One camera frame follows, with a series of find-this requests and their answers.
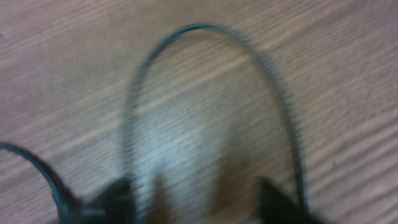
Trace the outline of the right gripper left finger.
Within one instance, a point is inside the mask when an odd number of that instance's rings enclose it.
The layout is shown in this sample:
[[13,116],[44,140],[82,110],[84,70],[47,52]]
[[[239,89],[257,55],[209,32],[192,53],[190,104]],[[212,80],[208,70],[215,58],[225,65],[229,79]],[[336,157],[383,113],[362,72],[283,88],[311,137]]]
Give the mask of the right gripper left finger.
[[96,198],[58,215],[64,224],[134,224],[137,223],[131,184],[120,178],[106,187]]

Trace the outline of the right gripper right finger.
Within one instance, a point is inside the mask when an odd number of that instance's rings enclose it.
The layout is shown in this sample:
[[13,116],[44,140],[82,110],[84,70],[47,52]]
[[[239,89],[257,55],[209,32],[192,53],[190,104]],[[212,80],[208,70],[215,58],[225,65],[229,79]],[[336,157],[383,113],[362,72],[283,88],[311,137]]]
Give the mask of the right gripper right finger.
[[263,224],[323,224],[317,217],[294,204],[266,178],[259,179],[257,215]]

